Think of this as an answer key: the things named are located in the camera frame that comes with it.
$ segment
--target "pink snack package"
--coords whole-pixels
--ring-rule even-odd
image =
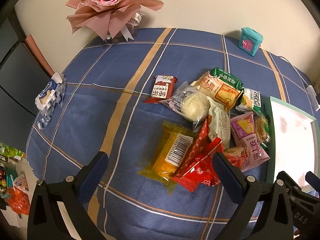
[[[241,166],[241,171],[247,171],[257,167],[270,159],[258,143],[253,121],[253,112],[247,112],[231,118],[230,126],[236,146],[242,146],[244,148],[241,155],[247,156]]]

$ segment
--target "screw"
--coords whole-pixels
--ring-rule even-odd
[[[37,180],[37,185],[38,185],[38,186],[41,186],[43,183],[44,183],[44,180],[43,180],[43,179],[38,179],[38,180]]]
[[[74,179],[75,179],[75,177],[70,175],[70,176],[66,177],[66,182],[73,182]]]
[[[249,175],[247,177],[247,180],[250,181],[250,182],[255,182],[256,178],[254,176]]]
[[[277,184],[280,185],[280,186],[283,186],[283,181],[280,180],[280,179],[277,179]]]

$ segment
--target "teal trash bin toy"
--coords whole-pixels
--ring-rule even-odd
[[[241,29],[241,39],[238,47],[254,56],[263,41],[263,36],[255,30],[245,27]]]

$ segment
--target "pink door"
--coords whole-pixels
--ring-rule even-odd
[[[247,51],[251,51],[252,50],[252,42],[250,40],[242,41],[242,46]]]

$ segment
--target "blue tablecloth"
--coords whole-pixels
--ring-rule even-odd
[[[33,126],[30,132],[27,158],[34,174],[47,183],[77,174],[100,150],[107,132],[110,163],[98,187],[98,228],[117,240],[214,239],[236,209],[221,185],[200,184],[192,193],[178,185],[169,196],[161,183],[137,174],[152,158],[164,120],[191,128],[169,108],[143,103],[153,77],[174,75],[178,87],[217,66],[261,91],[262,101],[273,96],[319,117],[304,73],[262,49],[251,57],[237,44],[214,33],[163,28],[141,29],[134,41],[113,45],[94,39],[64,71],[62,107],[55,108],[45,129]],[[245,174],[264,181],[267,165]],[[244,236],[259,210],[260,205]]]

